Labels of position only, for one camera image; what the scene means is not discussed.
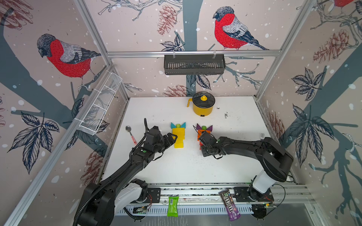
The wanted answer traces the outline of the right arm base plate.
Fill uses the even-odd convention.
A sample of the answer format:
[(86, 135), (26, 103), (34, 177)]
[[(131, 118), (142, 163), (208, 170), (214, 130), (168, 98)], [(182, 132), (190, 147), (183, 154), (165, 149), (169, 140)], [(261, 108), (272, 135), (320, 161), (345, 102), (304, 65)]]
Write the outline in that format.
[(237, 202), (274, 202), (274, 197), (271, 190), (268, 189), (266, 193), (259, 193), (254, 188), (250, 187), (234, 187), (233, 197)]

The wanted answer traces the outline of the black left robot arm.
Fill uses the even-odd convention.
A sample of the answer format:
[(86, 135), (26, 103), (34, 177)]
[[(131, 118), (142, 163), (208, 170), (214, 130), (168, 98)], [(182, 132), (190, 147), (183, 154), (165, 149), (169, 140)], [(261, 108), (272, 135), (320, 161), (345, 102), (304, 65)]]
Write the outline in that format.
[(129, 159), (115, 173), (84, 190), (74, 216), (74, 226), (109, 226), (117, 209), (139, 199), (146, 183), (133, 177), (177, 141), (177, 135), (162, 135), (159, 128), (145, 129), (141, 141), (132, 148)]

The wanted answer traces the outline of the long yellow rectangle block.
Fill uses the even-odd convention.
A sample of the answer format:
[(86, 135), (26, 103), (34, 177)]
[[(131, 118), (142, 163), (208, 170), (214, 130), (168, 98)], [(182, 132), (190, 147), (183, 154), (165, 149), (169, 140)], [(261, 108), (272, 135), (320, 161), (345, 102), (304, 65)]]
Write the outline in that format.
[(185, 128), (173, 128), (172, 129), (173, 133), (177, 133), (177, 132), (185, 132)]

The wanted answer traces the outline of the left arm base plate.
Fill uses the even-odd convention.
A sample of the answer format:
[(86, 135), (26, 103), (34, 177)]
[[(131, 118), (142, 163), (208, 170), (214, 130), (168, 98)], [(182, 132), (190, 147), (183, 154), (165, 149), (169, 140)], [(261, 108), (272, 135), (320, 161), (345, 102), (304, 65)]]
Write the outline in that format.
[(148, 188), (147, 190), (142, 190), (140, 198), (133, 203), (159, 203), (160, 198), (161, 188)]

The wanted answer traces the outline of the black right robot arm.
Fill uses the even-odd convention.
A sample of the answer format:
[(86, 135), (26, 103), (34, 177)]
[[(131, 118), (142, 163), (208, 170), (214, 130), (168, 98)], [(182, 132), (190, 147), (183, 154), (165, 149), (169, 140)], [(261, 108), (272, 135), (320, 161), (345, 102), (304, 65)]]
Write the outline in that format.
[(216, 139), (208, 132), (199, 132), (198, 140), (204, 157), (219, 160), (225, 155), (240, 155), (258, 160), (263, 170), (253, 178), (246, 191), (252, 202), (271, 201), (270, 187), (277, 182), (285, 182), (294, 158), (285, 148), (270, 137), (262, 136), (257, 141), (234, 140), (228, 137)]

